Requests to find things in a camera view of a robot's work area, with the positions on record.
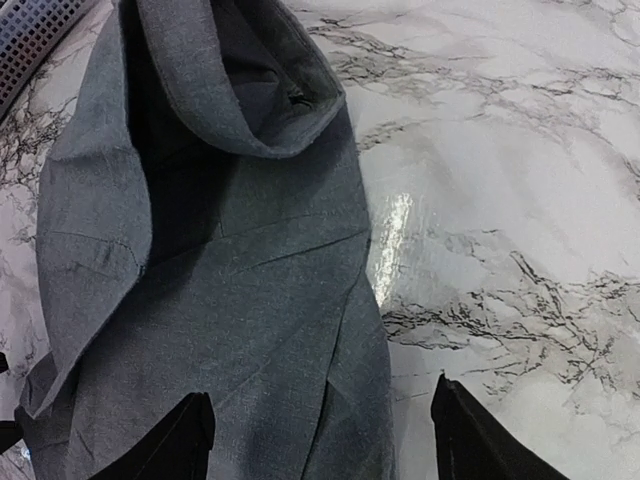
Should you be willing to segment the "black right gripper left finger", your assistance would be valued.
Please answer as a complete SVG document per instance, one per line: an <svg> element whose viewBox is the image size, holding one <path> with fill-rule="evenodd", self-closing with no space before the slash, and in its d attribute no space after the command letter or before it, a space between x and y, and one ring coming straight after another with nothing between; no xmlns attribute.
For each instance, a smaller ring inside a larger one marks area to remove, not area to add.
<svg viewBox="0 0 640 480"><path fill-rule="evenodd" d="M206 393L186 395L136 445L94 480L204 480L215 434Z"/></svg>

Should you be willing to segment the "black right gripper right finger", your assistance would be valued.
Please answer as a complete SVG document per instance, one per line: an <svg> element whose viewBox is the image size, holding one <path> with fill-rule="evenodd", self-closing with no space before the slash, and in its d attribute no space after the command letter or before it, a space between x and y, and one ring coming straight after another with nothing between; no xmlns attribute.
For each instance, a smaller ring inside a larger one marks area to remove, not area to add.
<svg viewBox="0 0 640 480"><path fill-rule="evenodd" d="M440 375L431 404L438 477L445 480L566 480L522 445L458 381Z"/></svg>

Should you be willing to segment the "grey long sleeve shirt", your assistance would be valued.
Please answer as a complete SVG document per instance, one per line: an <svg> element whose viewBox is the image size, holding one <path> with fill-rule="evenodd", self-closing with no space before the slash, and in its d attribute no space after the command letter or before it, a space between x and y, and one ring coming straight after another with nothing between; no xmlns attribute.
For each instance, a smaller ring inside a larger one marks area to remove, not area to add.
<svg viewBox="0 0 640 480"><path fill-rule="evenodd" d="M394 478L370 236L345 92L282 3L116 2L39 177L36 477L206 393L206 479Z"/></svg>

